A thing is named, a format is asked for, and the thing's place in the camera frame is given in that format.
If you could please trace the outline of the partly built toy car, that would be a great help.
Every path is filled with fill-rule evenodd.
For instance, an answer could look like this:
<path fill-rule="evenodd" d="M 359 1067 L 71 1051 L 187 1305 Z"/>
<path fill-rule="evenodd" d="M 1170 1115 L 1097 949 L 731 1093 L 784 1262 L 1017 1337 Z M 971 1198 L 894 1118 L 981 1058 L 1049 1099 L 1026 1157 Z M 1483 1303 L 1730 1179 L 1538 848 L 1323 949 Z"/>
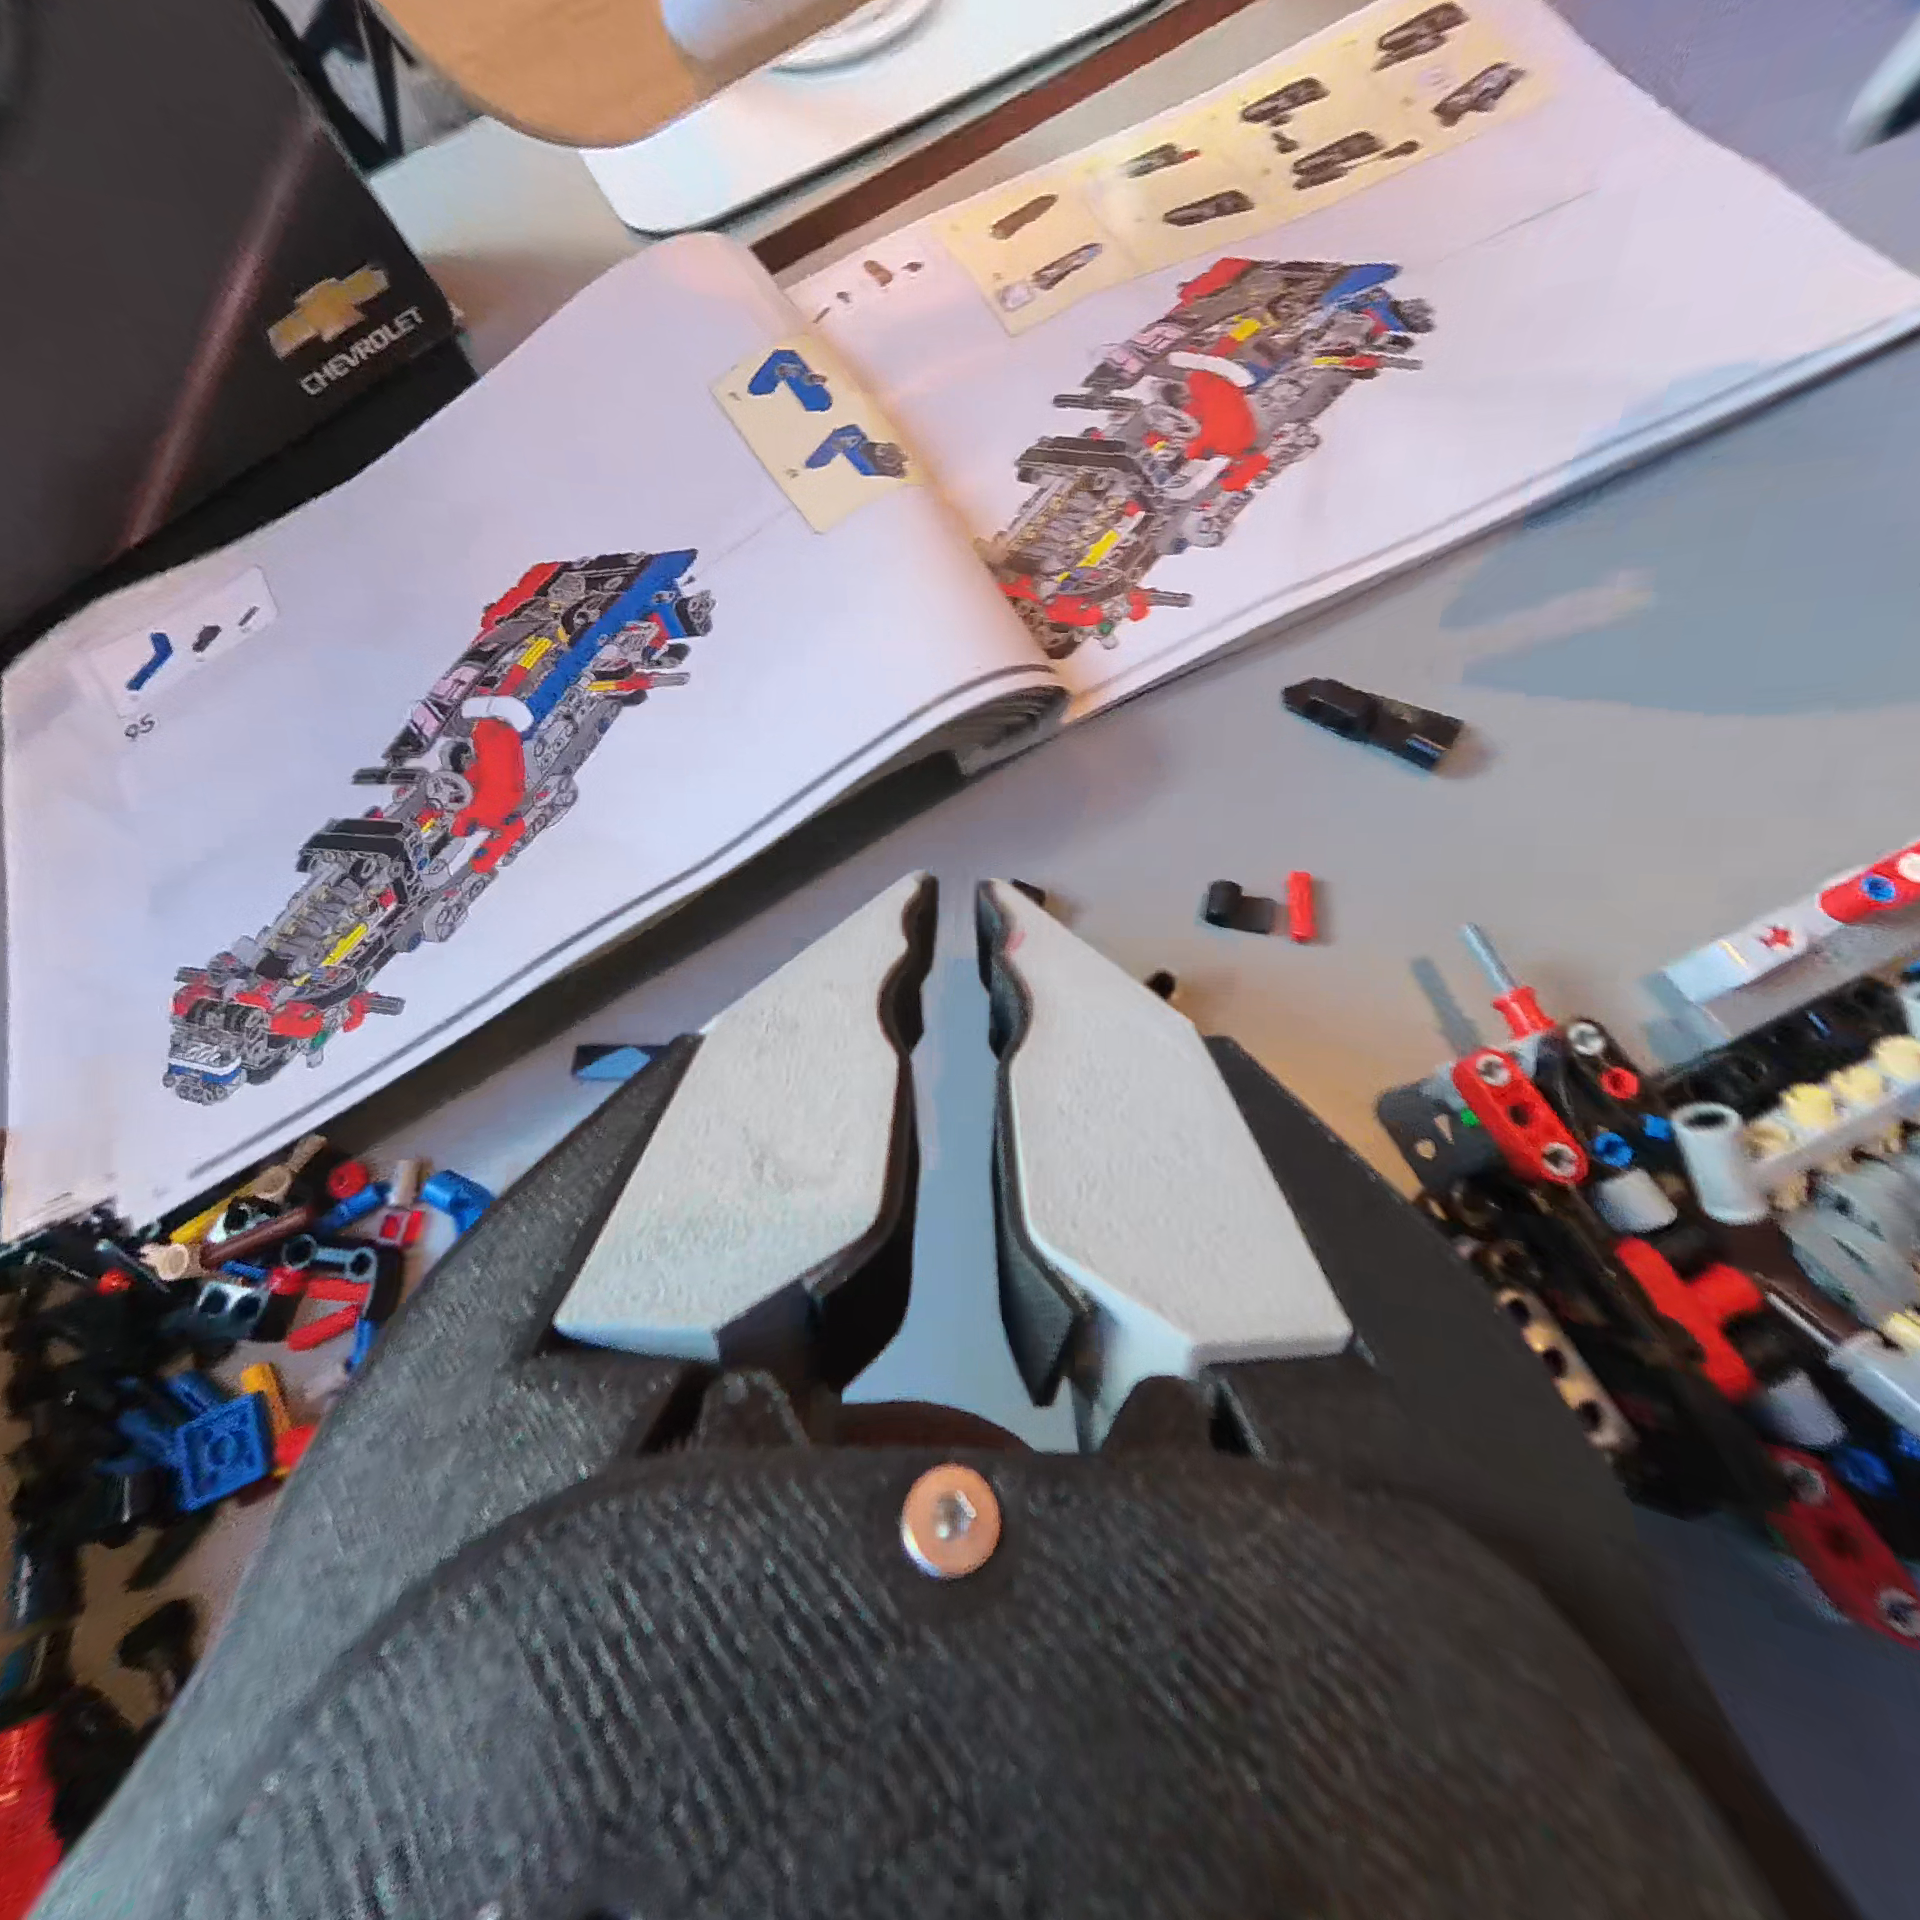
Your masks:
<path fill-rule="evenodd" d="M 1499 1040 L 1381 1093 L 1419 1209 L 1637 1506 L 1728 1520 L 1826 1616 L 1918 1643 L 1918 846 L 1664 971 L 1643 1067 L 1477 926 Z"/>

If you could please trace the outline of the open instruction booklet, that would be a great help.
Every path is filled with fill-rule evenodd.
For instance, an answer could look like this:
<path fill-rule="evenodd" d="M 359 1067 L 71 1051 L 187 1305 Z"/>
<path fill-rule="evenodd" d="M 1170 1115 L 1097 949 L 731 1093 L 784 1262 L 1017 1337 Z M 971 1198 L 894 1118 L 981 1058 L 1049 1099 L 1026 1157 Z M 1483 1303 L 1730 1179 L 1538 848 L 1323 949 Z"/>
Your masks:
<path fill-rule="evenodd" d="M 1915 334 L 1547 5 L 1371 5 L 791 288 L 581 290 L 5 674 L 5 1234 L 135 1223 L 926 752 Z"/>

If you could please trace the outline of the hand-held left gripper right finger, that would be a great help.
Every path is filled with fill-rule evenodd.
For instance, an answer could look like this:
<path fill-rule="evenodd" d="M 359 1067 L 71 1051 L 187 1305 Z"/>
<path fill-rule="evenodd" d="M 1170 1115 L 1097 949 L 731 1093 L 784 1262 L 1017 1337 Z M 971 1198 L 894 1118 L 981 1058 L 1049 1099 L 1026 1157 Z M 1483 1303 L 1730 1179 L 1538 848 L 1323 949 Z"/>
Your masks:
<path fill-rule="evenodd" d="M 1193 1022 L 1008 880 L 976 887 L 999 1312 L 1097 1449 L 1154 1378 L 1326 1360 L 1353 1321 Z"/>

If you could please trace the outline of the pile of building bricks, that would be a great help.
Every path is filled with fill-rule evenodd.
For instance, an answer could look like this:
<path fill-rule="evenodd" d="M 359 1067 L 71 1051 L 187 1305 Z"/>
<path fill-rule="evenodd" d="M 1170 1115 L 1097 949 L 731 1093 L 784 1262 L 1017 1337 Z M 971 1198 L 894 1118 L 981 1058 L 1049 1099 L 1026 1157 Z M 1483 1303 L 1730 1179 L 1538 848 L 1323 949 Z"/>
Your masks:
<path fill-rule="evenodd" d="M 491 1207 L 459 1170 L 304 1136 L 176 1223 L 130 1232 L 96 1207 L 5 1241 L 5 1915 L 32 1909 L 201 1662 L 201 1605 L 160 1586 L 320 1429 L 277 1358 L 334 1353 L 352 1376 L 427 1221 L 459 1234 Z M 272 1415 L 272 1477 L 181 1511 L 174 1429 L 247 1392 Z"/>

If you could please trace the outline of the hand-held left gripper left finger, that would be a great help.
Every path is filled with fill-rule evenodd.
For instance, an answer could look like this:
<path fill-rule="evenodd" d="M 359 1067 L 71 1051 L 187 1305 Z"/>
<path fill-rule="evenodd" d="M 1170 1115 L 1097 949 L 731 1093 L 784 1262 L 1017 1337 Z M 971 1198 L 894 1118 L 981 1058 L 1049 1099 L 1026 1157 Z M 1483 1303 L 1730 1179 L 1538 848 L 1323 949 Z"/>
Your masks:
<path fill-rule="evenodd" d="M 903 875 L 709 1022 L 583 1253 L 585 1346 L 848 1387 L 910 1298 L 910 1051 L 937 880 Z"/>

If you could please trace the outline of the black double connector piece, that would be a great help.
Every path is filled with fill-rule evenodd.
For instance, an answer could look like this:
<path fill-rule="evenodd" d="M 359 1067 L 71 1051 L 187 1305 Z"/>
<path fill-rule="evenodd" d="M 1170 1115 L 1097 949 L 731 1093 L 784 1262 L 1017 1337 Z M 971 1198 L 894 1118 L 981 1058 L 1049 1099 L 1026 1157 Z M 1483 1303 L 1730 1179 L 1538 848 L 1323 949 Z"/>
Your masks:
<path fill-rule="evenodd" d="M 1435 773 L 1465 731 L 1465 725 L 1445 711 L 1406 704 L 1339 679 L 1289 683 L 1280 704 L 1333 736 L 1385 752 L 1422 773 Z"/>

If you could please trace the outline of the black toy car set box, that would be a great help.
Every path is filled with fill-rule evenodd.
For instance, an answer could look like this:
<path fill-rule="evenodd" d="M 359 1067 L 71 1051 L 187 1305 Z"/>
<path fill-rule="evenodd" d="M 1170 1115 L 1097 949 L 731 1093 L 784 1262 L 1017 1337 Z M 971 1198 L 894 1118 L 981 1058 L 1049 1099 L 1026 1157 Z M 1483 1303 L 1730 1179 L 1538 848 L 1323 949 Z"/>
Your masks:
<path fill-rule="evenodd" d="M 473 368 L 265 7 L 2 16 L 14 651 L 363 471 Z"/>

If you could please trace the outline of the blue square plate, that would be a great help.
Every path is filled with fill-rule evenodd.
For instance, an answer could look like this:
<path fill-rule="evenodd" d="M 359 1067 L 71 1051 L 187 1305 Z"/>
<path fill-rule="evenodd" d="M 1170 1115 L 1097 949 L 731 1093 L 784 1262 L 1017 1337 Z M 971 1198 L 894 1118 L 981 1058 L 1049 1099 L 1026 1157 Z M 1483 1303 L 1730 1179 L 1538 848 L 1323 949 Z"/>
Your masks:
<path fill-rule="evenodd" d="M 199 1513 L 272 1477 L 272 1415 L 258 1394 L 206 1403 L 167 1442 L 176 1506 Z"/>

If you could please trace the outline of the white stand base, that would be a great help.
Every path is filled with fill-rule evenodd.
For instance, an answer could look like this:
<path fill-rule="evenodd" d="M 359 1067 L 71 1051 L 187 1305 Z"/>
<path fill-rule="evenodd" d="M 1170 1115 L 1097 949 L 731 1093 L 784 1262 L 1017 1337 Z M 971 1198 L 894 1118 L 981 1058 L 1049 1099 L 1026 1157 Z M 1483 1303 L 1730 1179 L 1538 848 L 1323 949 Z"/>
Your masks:
<path fill-rule="evenodd" d="M 862 5 L 667 128 L 583 151 L 583 165 L 638 233 L 718 226 L 1031 80 L 1145 11 L 1147 2 Z"/>

